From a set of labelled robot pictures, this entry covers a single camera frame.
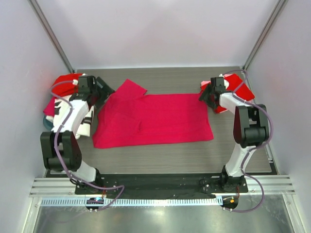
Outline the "folded red t shirt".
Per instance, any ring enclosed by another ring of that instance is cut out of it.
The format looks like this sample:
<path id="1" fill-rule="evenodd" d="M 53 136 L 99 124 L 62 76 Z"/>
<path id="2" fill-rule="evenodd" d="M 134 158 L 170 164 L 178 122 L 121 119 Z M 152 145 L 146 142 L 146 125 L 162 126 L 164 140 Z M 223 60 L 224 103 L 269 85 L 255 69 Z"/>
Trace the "folded red t shirt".
<path id="1" fill-rule="evenodd" d="M 224 75 L 224 82 L 225 82 L 226 90 L 233 92 L 242 83 L 242 79 L 237 74 L 225 74 Z M 250 101 L 250 100 L 253 100 L 255 98 L 255 95 L 248 88 L 248 86 L 246 84 L 242 84 L 241 87 L 235 92 L 235 94 L 238 97 L 240 97 L 246 101 Z M 220 114 L 220 113 L 225 112 L 225 111 L 227 111 L 227 109 L 225 109 L 221 106 L 218 106 L 214 110 L 214 112 L 217 114 Z"/>

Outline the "aluminium front rail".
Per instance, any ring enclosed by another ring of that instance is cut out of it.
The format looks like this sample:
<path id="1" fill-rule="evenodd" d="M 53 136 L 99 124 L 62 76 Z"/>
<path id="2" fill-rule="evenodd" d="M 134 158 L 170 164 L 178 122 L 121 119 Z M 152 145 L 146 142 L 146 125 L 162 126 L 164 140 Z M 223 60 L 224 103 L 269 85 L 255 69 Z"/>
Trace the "aluminium front rail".
<path id="1" fill-rule="evenodd" d="M 256 175 L 266 195 L 294 195 L 295 190 L 288 175 Z M 36 178 L 30 191 L 31 197 L 73 196 L 75 186 L 66 178 Z"/>

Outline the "teal laundry basket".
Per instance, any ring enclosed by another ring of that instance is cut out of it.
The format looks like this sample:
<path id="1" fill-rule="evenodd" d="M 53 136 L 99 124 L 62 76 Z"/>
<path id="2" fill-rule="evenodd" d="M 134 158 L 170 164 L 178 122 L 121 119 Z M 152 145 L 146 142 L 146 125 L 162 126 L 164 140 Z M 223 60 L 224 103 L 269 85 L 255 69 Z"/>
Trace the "teal laundry basket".
<path id="1" fill-rule="evenodd" d="M 47 120 L 47 116 L 43 117 L 43 125 L 48 131 L 50 131 L 53 128 L 53 123 Z"/>

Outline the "magenta pink t shirt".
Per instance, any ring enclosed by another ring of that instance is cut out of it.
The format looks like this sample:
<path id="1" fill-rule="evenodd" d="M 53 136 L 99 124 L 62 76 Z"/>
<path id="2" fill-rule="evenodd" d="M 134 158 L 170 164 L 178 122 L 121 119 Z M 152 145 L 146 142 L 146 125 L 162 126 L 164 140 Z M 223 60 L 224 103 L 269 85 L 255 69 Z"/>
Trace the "magenta pink t shirt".
<path id="1" fill-rule="evenodd" d="M 98 113 L 93 146 L 176 144 L 213 140 L 207 107 L 198 93 L 148 94 L 126 80 Z"/>

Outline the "right aluminium frame post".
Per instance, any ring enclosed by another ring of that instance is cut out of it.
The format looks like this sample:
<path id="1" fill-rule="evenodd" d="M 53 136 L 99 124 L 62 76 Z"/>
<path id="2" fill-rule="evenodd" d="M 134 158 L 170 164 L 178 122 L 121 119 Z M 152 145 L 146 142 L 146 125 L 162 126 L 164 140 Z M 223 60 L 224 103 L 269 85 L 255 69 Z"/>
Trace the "right aluminium frame post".
<path id="1" fill-rule="evenodd" d="M 276 23 L 278 17 L 280 16 L 283 9 L 285 8 L 287 2 L 288 2 L 287 0 L 278 0 L 276 2 L 271 14 L 269 15 L 269 17 L 268 17 L 260 35 L 259 35 L 259 37 L 256 40 L 250 54 L 248 55 L 244 65 L 242 66 L 243 69 L 247 70 L 250 67 L 250 65 L 253 62 L 253 60 L 255 59 L 258 51 L 260 50 L 264 41 L 267 39 L 271 29 L 273 28 L 274 24 Z"/>

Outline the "left aluminium frame post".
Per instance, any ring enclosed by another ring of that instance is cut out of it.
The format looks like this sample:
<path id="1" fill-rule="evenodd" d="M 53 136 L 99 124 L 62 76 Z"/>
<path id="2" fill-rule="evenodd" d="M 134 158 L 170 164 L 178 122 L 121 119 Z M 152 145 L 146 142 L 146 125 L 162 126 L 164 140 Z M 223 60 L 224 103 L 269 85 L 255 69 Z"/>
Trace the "left aluminium frame post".
<path id="1" fill-rule="evenodd" d="M 58 53 L 59 57 L 61 58 L 62 62 L 64 63 L 65 67 L 69 71 L 69 73 L 74 73 L 75 69 L 71 65 L 68 57 L 66 56 L 61 44 L 59 43 L 52 27 L 50 26 L 48 19 L 46 18 L 44 12 L 42 11 L 39 3 L 37 0 L 27 0 L 27 2 L 32 7 L 36 17 L 38 18 L 39 22 L 41 23 L 44 31 L 46 32 L 49 40 L 51 41 L 52 45 L 54 46 L 56 52 Z"/>

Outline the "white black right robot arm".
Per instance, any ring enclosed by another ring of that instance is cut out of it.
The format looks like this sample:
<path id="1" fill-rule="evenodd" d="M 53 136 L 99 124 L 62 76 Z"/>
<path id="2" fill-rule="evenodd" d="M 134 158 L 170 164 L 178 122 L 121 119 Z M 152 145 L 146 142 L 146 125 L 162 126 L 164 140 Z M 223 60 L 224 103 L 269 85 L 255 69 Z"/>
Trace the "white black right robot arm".
<path id="1" fill-rule="evenodd" d="M 234 115 L 235 147 L 219 178 L 202 180 L 206 193 L 247 192 L 244 168 L 255 150 L 270 136 L 265 105 L 255 105 L 227 90 L 224 77 L 211 78 L 199 100 L 214 110 L 223 107 Z"/>

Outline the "white black printed t shirt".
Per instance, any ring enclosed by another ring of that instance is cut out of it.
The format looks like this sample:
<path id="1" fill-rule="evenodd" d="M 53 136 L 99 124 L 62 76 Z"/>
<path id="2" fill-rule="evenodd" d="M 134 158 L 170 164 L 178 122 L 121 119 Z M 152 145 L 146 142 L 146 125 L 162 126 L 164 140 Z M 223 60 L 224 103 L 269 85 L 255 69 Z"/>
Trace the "white black printed t shirt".
<path id="1" fill-rule="evenodd" d="M 94 118 L 94 106 L 89 106 L 83 100 L 69 100 L 70 95 L 53 101 L 52 132 L 60 130 L 73 132 L 78 139 L 80 136 L 90 137 L 91 125 Z"/>

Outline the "aluminium frame post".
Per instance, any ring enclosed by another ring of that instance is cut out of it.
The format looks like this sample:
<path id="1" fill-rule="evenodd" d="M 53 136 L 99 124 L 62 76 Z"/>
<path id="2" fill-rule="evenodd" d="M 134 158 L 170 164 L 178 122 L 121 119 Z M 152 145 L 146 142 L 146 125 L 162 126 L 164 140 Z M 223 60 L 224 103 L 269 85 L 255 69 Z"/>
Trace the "aluminium frame post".
<path id="1" fill-rule="evenodd" d="M 61 58 L 62 62 L 64 63 L 65 67 L 69 71 L 69 73 L 74 73 L 75 69 L 71 65 L 68 57 L 66 56 L 61 44 L 59 43 L 52 27 L 50 26 L 48 19 L 46 18 L 44 12 L 42 11 L 39 3 L 37 0 L 27 0 L 27 2 L 32 7 L 36 17 L 38 18 L 39 22 L 41 23 L 44 31 L 46 32 L 49 40 L 51 41 L 52 45 L 54 46 L 56 52 L 58 53 L 59 57 Z"/>
<path id="2" fill-rule="evenodd" d="M 269 15 L 269 17 L 268 17 L 260 35 L 259 35 L 259 37 L 256 40 L 250 54 L 248 55 L 244 65 L 242 66 L 243 69 L 247 70 L 250 67 L 250 65 L 253 62 L 253 60 L 255 59 L 258 51 L 260 50 L 264 41 L 267 39 L 271 29 L 273 28 L 274 24 L 276 23 L 278 17 L 280 16 L 283 9 L 285 8 L 287 2 L 288 2 L 287 0 L 278 0 L 276 2 L 271 14 Z"/>

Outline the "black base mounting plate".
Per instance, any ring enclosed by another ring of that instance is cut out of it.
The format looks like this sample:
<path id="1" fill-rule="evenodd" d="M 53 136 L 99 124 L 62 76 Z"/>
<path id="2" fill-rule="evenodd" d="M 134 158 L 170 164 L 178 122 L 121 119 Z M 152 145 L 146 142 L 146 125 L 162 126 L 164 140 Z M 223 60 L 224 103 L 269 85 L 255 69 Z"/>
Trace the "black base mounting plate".
<path id="1" fill-rule="evenodd" d="M 101 186 L 124 185 L 120 199 L 190 200 L 211 199 L 214 194 L 247 193 L 245 178 L 224 183 L 219 173 L 103 174 Z"/>

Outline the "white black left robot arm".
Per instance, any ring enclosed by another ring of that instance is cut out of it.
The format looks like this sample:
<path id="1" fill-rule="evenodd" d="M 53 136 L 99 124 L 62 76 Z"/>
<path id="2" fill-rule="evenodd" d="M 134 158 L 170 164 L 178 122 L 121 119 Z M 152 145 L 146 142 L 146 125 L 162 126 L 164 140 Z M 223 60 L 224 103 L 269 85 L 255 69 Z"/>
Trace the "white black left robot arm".
<path id="1" fill-rule="evenodd" d="M 98 194 L 106 189 L 101 174 L 83 161 L 75 136 L 90 109 L 102 106 L 114 90 L 102 78 L 85 74 L 69 83 L 78 91 L 68 100 L 52 93 L 68 108 L 60 122 L 40 136 L 43 163 L 47 170 L 64 172 L 75 185 L 86 186 L 92 194 Z"/>

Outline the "red t shirt in basket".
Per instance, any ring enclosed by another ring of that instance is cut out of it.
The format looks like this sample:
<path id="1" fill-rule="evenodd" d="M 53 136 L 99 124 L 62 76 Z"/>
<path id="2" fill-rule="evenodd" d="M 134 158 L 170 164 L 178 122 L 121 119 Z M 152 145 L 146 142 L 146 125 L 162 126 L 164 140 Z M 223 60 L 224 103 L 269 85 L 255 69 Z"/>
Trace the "red t shirt in basket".
<path id="1" fill-rule="evenodd" d="M 73 80 L 78 80 L 82 73 L 72 73 L 67 75 L 59 76 L 53 83 L 53 86 L 64 82 L 69 81 L 69 83 L 62 83 L 52 89 L 52 92 L 58 96 L 64 97 L 72 95 L 78 91 L 78 85 L 73 84 Z"/>

